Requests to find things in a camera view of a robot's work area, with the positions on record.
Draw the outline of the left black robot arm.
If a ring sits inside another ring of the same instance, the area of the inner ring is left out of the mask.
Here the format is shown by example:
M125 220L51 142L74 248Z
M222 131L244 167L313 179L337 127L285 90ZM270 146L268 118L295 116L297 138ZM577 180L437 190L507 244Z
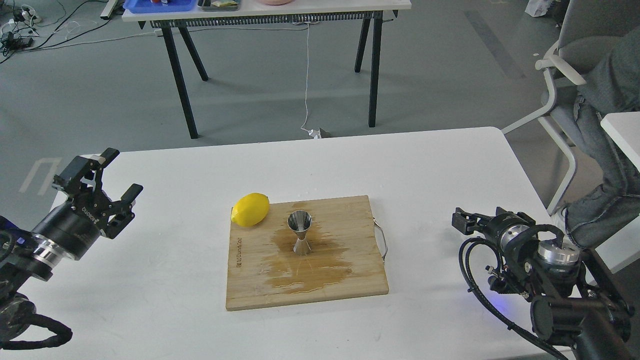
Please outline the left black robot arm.
M119 153L107 148L100 155L73 158L52 180L52 187L65 193L66 200L32 230L1 219L2 349L59 347L73 337L62 322L37 313L19 289L30 278L49 280L61 259L79 260L99 237L114 239L135 218L133 206L142 185L130 185L117 201L103 191L103 171Z

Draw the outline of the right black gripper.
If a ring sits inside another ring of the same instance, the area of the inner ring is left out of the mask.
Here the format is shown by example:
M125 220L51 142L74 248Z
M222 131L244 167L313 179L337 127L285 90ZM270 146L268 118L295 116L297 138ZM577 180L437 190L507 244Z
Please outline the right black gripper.
M482 233L493 241L501 251L519 234L533 227L537 222L524 212L514 213L497 206L494 217L464 211L456 207L451 217L451 226L463 235Z

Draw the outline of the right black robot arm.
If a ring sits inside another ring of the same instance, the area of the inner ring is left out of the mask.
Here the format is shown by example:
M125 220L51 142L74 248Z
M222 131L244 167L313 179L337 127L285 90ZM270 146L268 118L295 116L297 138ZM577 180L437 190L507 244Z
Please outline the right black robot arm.
M633 358L626 342L635 308L596 251L566 244L560 228L501 207L494 216L458 207L451 223L468 236L458 251L468 292L508 330L558 360L565 359L559 346L569 347L577 360ZM477 246L489 248L496 259L495 266L486 267L489 289L529 303L531 331L508 319L483 294L470 265Z

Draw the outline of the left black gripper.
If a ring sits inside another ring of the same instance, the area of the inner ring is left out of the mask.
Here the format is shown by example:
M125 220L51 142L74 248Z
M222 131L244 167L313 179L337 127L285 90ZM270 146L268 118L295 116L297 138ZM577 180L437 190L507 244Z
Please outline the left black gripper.
M50 240L74 260L80 259L99 237L114 239L135 218L133 207L144 187L131 184L119 201L112 201L102 190L103 170L121 152L106 148L90 158L76 156L52 180L56 191L67 199L55 207L32 233Z

